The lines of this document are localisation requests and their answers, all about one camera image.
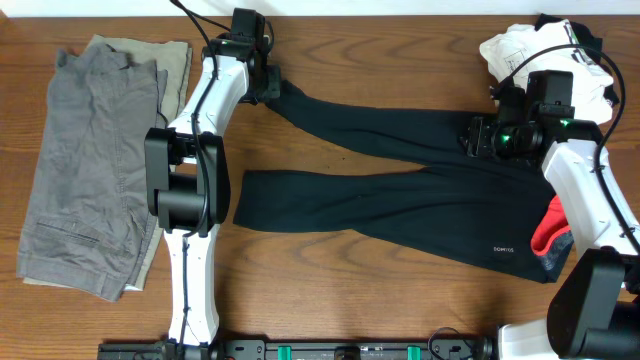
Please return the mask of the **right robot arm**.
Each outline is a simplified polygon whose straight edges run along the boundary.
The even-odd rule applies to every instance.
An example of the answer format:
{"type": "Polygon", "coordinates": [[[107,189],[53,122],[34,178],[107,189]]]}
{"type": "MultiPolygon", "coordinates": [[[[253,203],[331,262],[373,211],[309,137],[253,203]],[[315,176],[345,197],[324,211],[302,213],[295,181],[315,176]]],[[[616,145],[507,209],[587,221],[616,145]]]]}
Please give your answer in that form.
{"type": "Polygon", "coordinates": [[[501,359],[636,359],[639,303],[638,222],[613,176],[604,137],[575,118],[573,75],[544,70],[525,87],[505,78],[491,96],[494,116],[476,117],[461,141],[470,157],[541,170],[561,201],[578,263],[542,320],[500,328],[501,359]]]}

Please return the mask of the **black leggings with red waistband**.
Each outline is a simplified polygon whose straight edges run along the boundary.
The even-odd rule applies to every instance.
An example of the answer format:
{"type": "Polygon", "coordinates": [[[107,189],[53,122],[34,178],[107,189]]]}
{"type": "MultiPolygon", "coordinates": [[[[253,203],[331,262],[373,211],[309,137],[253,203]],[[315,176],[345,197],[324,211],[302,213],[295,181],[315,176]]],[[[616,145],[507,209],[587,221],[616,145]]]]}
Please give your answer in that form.
{"type": "Polygon", "coordinates": [[[534,169],[468,156],[460,138],[471,112],[341,105],[287,81],[269,108],[320,139],[417,170],[248,171],[236,225],[283,233],[350,229],[539,283],[558,279],[574,242],[559,198],[534,169]]]}

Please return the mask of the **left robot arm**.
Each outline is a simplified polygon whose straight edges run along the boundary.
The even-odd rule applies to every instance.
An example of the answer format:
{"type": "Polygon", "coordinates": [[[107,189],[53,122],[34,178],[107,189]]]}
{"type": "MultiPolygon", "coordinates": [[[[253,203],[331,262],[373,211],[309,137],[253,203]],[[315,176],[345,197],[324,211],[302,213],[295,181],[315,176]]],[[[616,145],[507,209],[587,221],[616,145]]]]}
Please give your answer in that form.
{"type": "Polygon", "coordinates": [[[238,105],[280,94],[280,69],[268,62],[274,32],[262,14],[237,8],[223,34],[204,42],[202,73],[183,111],[144,140],[147,203],[170,254],[168,341],[179,356],[207,353],[219,328],[214,250],[231,200],[223,136],[238,105]]]}

